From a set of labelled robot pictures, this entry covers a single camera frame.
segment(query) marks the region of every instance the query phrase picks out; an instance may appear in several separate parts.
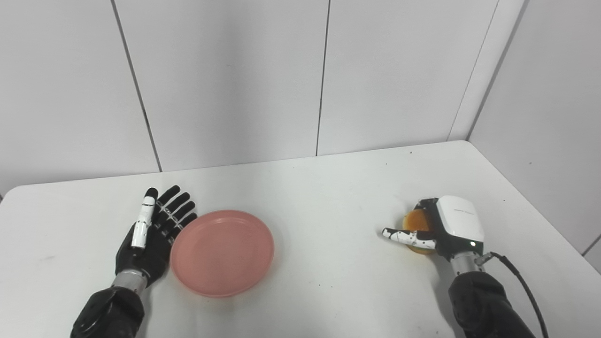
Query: white fingertip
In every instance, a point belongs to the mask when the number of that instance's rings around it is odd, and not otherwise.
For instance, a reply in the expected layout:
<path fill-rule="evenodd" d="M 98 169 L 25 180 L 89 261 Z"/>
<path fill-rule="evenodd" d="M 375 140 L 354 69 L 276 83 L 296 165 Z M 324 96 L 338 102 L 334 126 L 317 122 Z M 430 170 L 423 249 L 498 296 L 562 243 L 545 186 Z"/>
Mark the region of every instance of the white fingertip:
<path fill-rule="evenodd" d="M 154 202 L 154 198 L 150 196 L 144 197 L 138 220 L 133 228 L 132 247 L 146 247 L 146 233 L 148 232 L 148 227 L 150 227 L 152 221 Z"/>
<path fill-rule="evenodd" d="M 384 230 L 382 230 L 382 236 L 390 238 L 390 232 L 388 232 L 388 228 L 384 228 Z"/>

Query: white table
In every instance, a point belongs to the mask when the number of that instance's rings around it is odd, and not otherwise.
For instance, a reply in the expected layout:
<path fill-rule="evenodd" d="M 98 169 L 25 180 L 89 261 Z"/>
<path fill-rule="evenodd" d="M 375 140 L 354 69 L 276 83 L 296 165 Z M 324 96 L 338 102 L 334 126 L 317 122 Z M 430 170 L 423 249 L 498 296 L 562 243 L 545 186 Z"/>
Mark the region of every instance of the white table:
<path fill-rule="evenodd" d="M 145 190 L 175 183 L 199 214 L 261 218 L 276 254 L 256 287 L 221 300 L 191 294 L 169 272 L 144 295 L 139 337 L 463 337 L 447 296 L 450 264 L 379 235 L 420 198 L 445 194 L 474 202 L 485 249 L 520 269 L 551 337 L 601 332 L 601 275 L 459 141 L 18 187 L 0 204 L 0 336 L 67 337 L 87 298 L 112 281 Z M 495 260 L 486 268 L 540 336 L 515 277 Z"/>

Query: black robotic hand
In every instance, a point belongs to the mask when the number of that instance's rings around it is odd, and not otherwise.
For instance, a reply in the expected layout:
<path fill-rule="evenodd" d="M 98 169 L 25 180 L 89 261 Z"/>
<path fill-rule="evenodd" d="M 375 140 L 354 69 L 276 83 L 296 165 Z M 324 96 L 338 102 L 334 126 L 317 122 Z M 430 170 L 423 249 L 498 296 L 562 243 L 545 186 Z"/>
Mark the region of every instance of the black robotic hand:
<path fill-rule="evenodd" d="M 145 249 L 132 247 L 135 224 L 132 225 L 117 252 L 115 275 L 128 269 L 140 271 L 148 280 L 147 287 L 163 276 L 175 237 L 197 217 L 195 213 L 187 215 L 195 207 L 190 194 L 184 192 L 173 198 L 179 192 L 180 187 L 174 185 L 157 199 Z"/>
<path fill-rule="evenodd" d="M 73 324 L 71 338 L 135 337 L 144 318 L 139 294 L 163 276 L 175 238 L 197 217 L 188 214 L 195 207 L 190 194 L 179 192 L 174 185 L 156 200 L 143 248 L 132 247 L 135 224 L 131 227 L 117 251 L 113 284 L 89 298 Z M 157 195 L 154 188 L 146 193 Z"/>

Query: robotic hand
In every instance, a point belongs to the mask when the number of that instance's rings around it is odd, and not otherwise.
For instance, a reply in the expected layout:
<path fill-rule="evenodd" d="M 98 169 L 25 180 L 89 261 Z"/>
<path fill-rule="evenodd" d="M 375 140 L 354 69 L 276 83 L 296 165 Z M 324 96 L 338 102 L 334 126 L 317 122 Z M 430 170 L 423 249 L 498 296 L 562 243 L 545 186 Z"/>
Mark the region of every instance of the robotic hand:
<path fill-rule="evenodd" d="M 419 228 L 427 230 L 384 228 L 382 234 L 420 250 L 435 250 L 450 262 L 455 279 L 449 297 L 455 319 L 467 338 L 534 338 L 511 307 L 503 285 L 484 271 L 484 263 L 492 257 L 501 260 L 520 280 L 536 311 L 543 337 L 548 337 L 538 305 L 515 266 L 505 256 L 493 252 L 483 255 L 484 232 L 470 201 L 455 196 L 428 198 L 419 201 L 414 212 L 426 224 Z"/>
<path fill-rule="evenodd" d="M 140 217 L 117 251 L 115 280 L 89 298 L 73 324 L 71 338 L 136 336 L 144 318 L 140 294 L 163 276 L 175 238 L 197 217 L 188 214 L 195 207 L 190 194 L 175 197 L 179 192 L 174 185 L 156 200 L 157 190 L 148 189 Z"/>

